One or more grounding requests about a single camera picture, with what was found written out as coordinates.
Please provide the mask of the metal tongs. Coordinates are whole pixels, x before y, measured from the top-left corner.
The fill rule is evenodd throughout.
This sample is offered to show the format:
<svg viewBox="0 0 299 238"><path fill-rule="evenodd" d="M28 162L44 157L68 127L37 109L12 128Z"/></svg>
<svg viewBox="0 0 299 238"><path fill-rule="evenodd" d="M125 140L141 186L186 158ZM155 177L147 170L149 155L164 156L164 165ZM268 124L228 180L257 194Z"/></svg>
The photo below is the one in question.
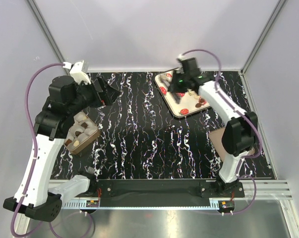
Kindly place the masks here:
<svg viewBox="0 0 299 238"><path fill-rule="evenodd" d="M176 104L181 102L181 93L172 93L172 96Z"/></svg>

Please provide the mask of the round white chocolate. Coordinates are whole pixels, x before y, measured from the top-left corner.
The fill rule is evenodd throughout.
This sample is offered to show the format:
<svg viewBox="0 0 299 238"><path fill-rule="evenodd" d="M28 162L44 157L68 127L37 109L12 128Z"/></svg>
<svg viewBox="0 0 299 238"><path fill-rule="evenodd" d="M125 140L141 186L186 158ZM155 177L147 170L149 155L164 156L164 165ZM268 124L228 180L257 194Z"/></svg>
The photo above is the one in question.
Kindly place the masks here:
<svg viewBox="0 0 299 238"><path fill-rule="evenodd" d="M73 146L78 146L79 145L79 141L75 141L74 143L73 143Z"/></svg>

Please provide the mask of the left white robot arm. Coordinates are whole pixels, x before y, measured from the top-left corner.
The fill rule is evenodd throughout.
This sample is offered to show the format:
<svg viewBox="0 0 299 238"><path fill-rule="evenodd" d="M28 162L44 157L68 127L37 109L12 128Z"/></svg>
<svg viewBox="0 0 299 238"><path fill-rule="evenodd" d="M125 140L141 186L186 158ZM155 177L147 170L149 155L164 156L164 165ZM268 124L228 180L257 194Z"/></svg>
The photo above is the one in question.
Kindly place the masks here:
<svg viewBox="0 0 299 238"><path fill-rule="evenodd" d="M75 82L71 76L59 76L49 85L49 96L30 124L35 140L21 185L3 207L26 217L52 222L61 206L77 195L93 196L98 189L96 176L80 172L62 185L49 189L50 176L64 140L74 125L74 117L87 107L112 105L120 91L111 87L102 76L97 77L101 90L92 82Z"/></svg>

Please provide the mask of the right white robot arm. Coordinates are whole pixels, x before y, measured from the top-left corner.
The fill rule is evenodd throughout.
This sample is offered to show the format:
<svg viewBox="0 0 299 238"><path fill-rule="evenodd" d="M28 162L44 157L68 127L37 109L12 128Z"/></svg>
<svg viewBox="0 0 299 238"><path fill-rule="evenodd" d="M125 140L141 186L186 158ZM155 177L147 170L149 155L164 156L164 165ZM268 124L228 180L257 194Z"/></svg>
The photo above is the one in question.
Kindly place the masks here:
<svg viewBox="0 0 299 238"><path fill-rule="evenodd" d="M221 72L218 71L215 79L203 75L199 69L197 74L180 73L174 69L169 77L168 90L171 93L185 93L189 89L205 99L211 108L217 112L225 124L221 138L221 145L225 151L224 161L214 182L214 188L220 196L228 196L237 187L241 165L245 158L257 157L249 155L256 140L260 140L257 129L257 115L255 112L246 112L239 107L220 87Z"/></svg>

